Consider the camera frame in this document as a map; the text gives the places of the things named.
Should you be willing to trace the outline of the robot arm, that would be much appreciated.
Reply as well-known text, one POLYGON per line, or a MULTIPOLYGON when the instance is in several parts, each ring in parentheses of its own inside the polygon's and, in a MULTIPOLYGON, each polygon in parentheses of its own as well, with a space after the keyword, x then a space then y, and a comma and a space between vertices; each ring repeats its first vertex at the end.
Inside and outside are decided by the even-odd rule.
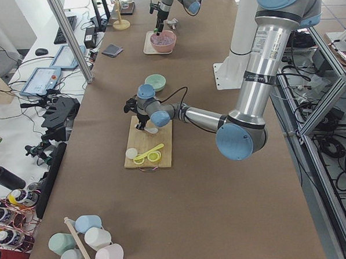
POLYGON ((157 12, 156 25, 154 28, 154 33, 156 33, 157 36, 163 31, 165 21, 169 16, 174 1, 179 2, 189 16, 196 16, 203 2, 203 0, 161 0, 157 3, 153 3, 153 1, 150 0, 150 14, 153 14, 155 11, 157 12))
POLYGON ((263 114, 289 36, 319 23, 322 0, 256 1, 257 29, 236 107, 223 115, 182 102, 164 104, 151 85, 142 84, 123 108, 137 115, 138 129, 147 122, 163 127, 179 119, 215 133, 217 148, 228 159, 246 159, 262 149, 268 139, 263 114))

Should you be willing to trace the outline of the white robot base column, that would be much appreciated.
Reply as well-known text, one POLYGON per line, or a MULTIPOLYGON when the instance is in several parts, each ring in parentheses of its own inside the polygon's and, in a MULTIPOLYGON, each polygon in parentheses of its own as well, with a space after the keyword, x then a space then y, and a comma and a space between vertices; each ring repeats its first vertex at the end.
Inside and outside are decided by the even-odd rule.
POLYGON ((218 90, 239 89, 250 59, 254 35, 257 31, 256 0, 240 0, 236 14, 230 53, 222 63, 216 63, 214 78, 218 90))

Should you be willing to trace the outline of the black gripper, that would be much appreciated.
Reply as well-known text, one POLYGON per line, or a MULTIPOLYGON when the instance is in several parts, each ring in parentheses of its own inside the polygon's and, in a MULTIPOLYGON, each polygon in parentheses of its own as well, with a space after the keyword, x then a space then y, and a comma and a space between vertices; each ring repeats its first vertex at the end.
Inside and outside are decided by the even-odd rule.
POLYGON ((154 28, 154 33, 159 35, 160 31, 163 31, 164 21, 167 19, 167 7, 164 1, 150 3, 150 14, 153 14, 154 11, 157 11, 157 22, 154 28))
POLYGON ((147 128, 147 124, 149 121, 149 116, 144 115, 139 112, 137 106, 137 100, 135 98, 130 98, 126 101, 125 106, 123 107, 124 113, 128 113, 129 111, 134 112, 139 120, 139 123, 136 125, 136 129, 144 130, 147 128))

